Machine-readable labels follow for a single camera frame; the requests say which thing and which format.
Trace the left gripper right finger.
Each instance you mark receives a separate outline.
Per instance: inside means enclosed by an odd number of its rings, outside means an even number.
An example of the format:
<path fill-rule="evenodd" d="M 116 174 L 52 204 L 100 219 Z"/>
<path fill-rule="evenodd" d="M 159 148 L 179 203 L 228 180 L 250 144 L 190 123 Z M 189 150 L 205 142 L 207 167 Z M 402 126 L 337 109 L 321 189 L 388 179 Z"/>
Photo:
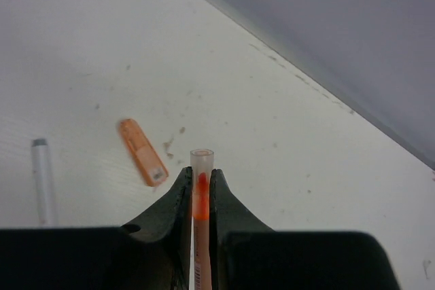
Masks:
<path fill-rule="evenodd" d="M 356 231 L 275 231 L 231 192 L 210 185 L 213 289 L 399 289 L 387 253 Z"/>

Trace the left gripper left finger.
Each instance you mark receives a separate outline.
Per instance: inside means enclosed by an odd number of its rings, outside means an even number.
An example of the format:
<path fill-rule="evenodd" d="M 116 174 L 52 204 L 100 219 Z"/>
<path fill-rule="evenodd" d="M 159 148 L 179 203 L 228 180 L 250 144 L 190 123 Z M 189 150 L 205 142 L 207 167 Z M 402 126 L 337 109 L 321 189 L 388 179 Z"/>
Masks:
<path fill-rule="evenodd" d="M 1 230 L 2 289 L 188 289 L 192 169 L 121 226 Z"/>

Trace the peach barrel orange pen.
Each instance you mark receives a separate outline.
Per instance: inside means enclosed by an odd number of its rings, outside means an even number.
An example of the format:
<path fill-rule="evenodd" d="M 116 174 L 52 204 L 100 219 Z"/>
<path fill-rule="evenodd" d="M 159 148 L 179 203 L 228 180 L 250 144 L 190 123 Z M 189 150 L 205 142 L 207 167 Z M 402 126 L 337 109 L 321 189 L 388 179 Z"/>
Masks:
<path fill-rule="evenodd" d="M 212 290 L 208 220 L 193 219 L 193 237 L 194 288 Z"/>

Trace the orange capped pen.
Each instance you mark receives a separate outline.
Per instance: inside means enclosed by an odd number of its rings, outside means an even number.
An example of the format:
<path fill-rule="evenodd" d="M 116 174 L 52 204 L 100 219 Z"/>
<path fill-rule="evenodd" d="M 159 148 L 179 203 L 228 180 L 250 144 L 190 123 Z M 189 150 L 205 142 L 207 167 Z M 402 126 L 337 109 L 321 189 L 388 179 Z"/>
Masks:
<path fill-rule="evenodd" d="M 124 119 L 118 123 L 118 132 L 144 183 L 158 187 L 165 182 L 169 172 L 140 125 L 134 119 Z"/>

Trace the clear orange pen cap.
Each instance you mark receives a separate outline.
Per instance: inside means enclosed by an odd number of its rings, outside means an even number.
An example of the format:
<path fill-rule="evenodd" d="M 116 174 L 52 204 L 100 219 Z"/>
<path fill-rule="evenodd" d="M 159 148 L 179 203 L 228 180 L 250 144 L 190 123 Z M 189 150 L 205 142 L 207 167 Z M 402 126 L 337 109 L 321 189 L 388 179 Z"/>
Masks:
<path fill-rule="evenodd" d="M 192 216 L 197 220 L 208 220 L 214 152 L 210 149 L 192 150 L 190 164 L 192 168 Z"/>

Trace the white grey capped pen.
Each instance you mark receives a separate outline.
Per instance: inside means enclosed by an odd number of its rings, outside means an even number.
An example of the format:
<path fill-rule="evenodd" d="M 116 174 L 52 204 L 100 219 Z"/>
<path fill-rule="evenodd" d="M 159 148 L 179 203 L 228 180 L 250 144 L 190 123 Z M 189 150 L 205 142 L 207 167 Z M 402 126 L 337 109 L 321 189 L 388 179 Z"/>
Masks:
<path fill-rule="evenodd" d="M 39 224 L 42 227 L 55 227 L 58 225 L 58 217 L 50 149 L 46 139 L 32 140 L 31 159 Z"/>

